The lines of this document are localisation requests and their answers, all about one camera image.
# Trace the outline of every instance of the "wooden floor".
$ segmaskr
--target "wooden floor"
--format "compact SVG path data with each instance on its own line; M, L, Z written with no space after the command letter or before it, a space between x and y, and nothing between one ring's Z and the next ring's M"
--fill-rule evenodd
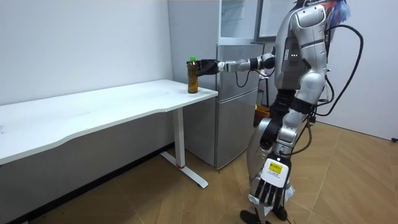
M290 221L398 223L398 144L321 123L313 135L312 146L292 158ZM157 156L31 223L242 223L239 212L250 206L246 154L220 171L191 154L187 165L209 182L206 189ZM269 221L282 223L272 214Z

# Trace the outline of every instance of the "baseboard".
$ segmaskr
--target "baseboard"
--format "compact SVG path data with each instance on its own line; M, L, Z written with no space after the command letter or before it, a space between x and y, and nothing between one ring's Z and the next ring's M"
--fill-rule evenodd
M173 147L174 147L174 142L170 143L170 144L168 144L168 145L166 145L166 146L164 146L164 147L162 147L162 148L160 148L160 149L158 149L158 150L156 150L156 151L154 151L154 152L152 152L152 153L150 153L150 154L148 154L148 155L146 155L146 156L144 156L144 157L142 157L142 158L140 158L140 159L138 159L138 160L136 160L134 162L131 162L131 163L129 163L129 164L127 164L127 165L125 165L125 166L123 166L121 168L118 168L117 170L112 171L112 172L110 172L110 173L108 173L108 174L106 174L106 175L104 175L104 176L102 176L102 177L100 177L100 178L98 178L98 179L96 179L96 180L94 180L94 181L82 186L82 187L79 187L78 189L76 189L74 191L71 191L71 192L67 193L66 195L61 196L61 197L59 197L59 198L57 198L57 199L55 199L55 200L53 200L53 201L41 206L39 208L36 208L35 210L33 210L33 211L29 212L29 213L26 213L25 215L23 215L23 216L21 216L19 218L16 218L13 221L8 222L6 224L21 224L21 223L24 223L26 221L31 221L31 220L33 220L33 219L35 219L37 217L40 217L41 215L43 215L43 214L45 214L45 213L57 208L58 206L69 202L70 200L76 198L77 196L80 196L80 195L86 193L87 191L89 191L89 190L91 190L91 189L93 189L93 188L95 188L95 187L97 187L97 186L99 186L99 185L101 185L101 184L103 184L103 183L105 183L105 182L107 182L107 181L119 176L120 174L122 174L124 172L129 171L130 169L138 166L139 164L142 164L143 162L148 161L149 159L152 159L153 157L159 155L161 152L169 150L169 149L171 149Z

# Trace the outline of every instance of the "table top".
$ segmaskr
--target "table top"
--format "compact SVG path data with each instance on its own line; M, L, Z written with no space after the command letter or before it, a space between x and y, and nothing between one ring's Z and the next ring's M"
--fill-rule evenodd
M57 147L73 138L217 96L157 80L0 106L0 165Z

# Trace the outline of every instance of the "table leg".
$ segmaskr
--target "table leg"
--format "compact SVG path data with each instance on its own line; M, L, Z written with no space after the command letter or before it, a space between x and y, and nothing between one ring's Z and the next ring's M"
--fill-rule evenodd
M167 152L162 152L161 155L172 164L174 164L176 167L178 167L184 174L187 174L200 187L205 188L207 187L207 185L209 185L208 182L185 166L184 124L182 108L173 110L173 121L176 158L174 158Z

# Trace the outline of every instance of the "humanoid robot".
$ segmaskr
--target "humanoid robot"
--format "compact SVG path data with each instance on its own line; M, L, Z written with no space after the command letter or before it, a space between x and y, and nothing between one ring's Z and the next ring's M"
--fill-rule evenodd
M269 210L287 219L283 205L285 195L290 192L288 198L294 192L289 183L292 151L303 124L308 127L314 122L325 87L328 47L334 34L330 28L348 17L345 0L298 0L282 22L273 53L248 60L197 61L198 76L275 69L278 94L271 118L261 121L248 147L249 200L254 213L241 212L248 224L267 223Z

